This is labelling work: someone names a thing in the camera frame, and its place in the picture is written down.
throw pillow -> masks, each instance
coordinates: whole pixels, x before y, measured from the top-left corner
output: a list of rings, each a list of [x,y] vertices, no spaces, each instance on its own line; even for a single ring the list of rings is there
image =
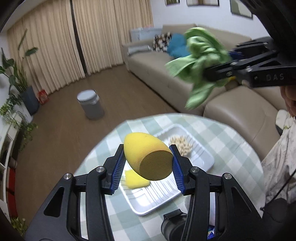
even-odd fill
[[[191,53],[187,50],[187,46],[180,46],[171,51],[170,56],[174,58],[181,58],[189,56]]]
[[[128,56],[131,56],[134,53],[150,51],[151,47],[149,45],[141,46],[131,46],[128,47]]]
[[[183,34],[173,34],[172,39],[170,40],[170,45],[168,46],[168,54],[170,55],[174,49],[186,46],[186,44],[186,39]]]
[[[172,36],[170,32],[167,34],[155,35],[153,41],[153,50],[156,52],[166,52],[171,38]]]

table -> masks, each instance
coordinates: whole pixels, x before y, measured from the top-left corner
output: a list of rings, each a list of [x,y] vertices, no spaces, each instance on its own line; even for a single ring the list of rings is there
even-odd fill
[[[131,132],[152,135],[178,123],[187,129],[213,155],[214,166],[209,174],[231,173],[246,192],[257,211],[265,204],[263,170],[260,160],[251,146],[232,128],[196,115],[165,114],[137,120],[127,120],[109,133],[85,158],[75,175],[89,173],[113,156]],[[85,218],[85,195],[81,195],[81,232],[87,237]],[[133,213],[122,192],[106,196],[110,224],[115,241],[165,241],[161,234],[163,215],[178,208],[187,213],[182,195],[151,213],[138,216]]]

plant pot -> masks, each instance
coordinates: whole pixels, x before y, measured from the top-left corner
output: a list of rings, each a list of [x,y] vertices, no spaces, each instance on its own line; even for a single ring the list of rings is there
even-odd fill
[[[21,97],[30,115],[35,114],[39,109],[39,102],[35,96],[33,87],[29,86],[27,90],[21,94]]]

white tray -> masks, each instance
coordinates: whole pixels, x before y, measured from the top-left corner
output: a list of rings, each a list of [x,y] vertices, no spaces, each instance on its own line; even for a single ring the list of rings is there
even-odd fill
[[[213,166],[213,156],[183,126],[175,124],[155,135],[167,146],[172,136],[185,136],[186,140],[192,144],[192,150],[187,157],[193,166],[204,171],[208,171]],[[125,185],[125,171],[130,169],[130,165],[126,162],[119,187],[129,206],[137,215],[145,215],[181,193],[177,188],[173,173],[163,180],[151,181],[148,187],[129,189]]]

yellow makeup sponge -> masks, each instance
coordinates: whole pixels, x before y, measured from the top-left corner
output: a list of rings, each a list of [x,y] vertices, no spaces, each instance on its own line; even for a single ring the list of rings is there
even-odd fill
[[[126,185],[129,189],[143,188],[150,185],[150,181],[142,178],[133,169],[125,171]]]
[[[171,150],[152,135],[142,132],[126,135],[124,154],[132,169],[147,180],[162,180],[172,172]]]

